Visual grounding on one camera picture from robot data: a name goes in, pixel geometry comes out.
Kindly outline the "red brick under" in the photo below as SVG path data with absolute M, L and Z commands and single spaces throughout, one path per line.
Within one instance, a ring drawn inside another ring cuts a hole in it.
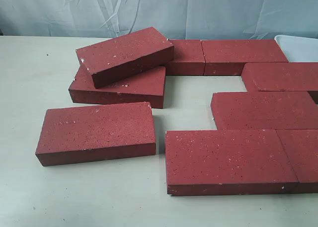
M 135 76 L 95 88 L 84 68 L 80 67 L 69 87 L 74 103 L 119 104 L 149 102 L 152 108 L 163 108 L 166 68 L 159 66 Z

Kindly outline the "pale backdrop curtain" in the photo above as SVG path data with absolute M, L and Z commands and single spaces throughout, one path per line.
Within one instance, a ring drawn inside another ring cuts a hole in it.
M 170 39 L 318 36 L 318 0 L 0 0 L 4 35 Z

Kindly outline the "white plastic tray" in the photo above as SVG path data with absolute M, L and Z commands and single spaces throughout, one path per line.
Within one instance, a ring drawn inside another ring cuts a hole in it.
M 276 35 L 279 45 L 289 62 L 317 62 L 318 39 L 288 35 Z

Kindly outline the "red brick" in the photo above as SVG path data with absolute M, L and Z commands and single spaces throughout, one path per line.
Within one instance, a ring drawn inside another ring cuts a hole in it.
M 241 73 L 247 91 L 306 91 L 318 102 L 318 64 L 247 63 Z
M 298 184 L 275 130 L 168 131 L 172 196 L 290 193 Z
M 286 63 L 275 40 L 202 40 L 205 76 L 240 76 L 246 63 Z
M 76 49 L 95 88 L 134 76 L 173 60 L 174 45 L 154 27 Z
M 298 183 L 293 194 L 318 192 L 318 131 L 277 130 Z
M 306 91 L 218 92 L 211 110 L 219 130 L 318 127 L 318 107 Z
M 173 60 L 166 63 L 167 76 L 203 76 L 205 58 L 201 40 L 170 39 L 174 45 Z
M 48 109 L 35 151 L 43 166 L 155 154 L 148 102 Z

